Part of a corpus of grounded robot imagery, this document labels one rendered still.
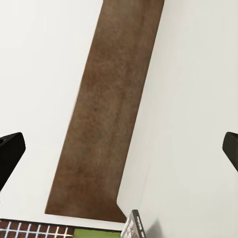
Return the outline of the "hardback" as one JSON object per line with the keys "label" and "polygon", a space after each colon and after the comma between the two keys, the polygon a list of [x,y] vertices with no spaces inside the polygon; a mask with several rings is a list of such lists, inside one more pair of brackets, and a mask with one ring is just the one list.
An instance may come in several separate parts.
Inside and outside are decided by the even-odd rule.
{"label": "hardback", "polygon": [[121,232],[121,238],[146,238],[137,209],[131,211]]}

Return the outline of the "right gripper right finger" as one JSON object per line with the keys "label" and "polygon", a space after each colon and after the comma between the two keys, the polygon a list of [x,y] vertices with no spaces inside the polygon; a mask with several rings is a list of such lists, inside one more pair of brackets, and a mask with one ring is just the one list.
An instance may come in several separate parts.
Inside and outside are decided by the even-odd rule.
{"label": "right gripper right finger", "polygon": [[226,132],[222,149],[238,172],[238,134]]}

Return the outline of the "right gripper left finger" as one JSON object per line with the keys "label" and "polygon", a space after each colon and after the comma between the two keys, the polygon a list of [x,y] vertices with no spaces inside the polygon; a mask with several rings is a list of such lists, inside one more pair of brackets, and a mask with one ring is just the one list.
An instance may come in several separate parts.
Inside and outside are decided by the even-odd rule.
{"label": "right gripper left finger", "polygon": [[21,132],[0,137],[0,191],[26,151]]}

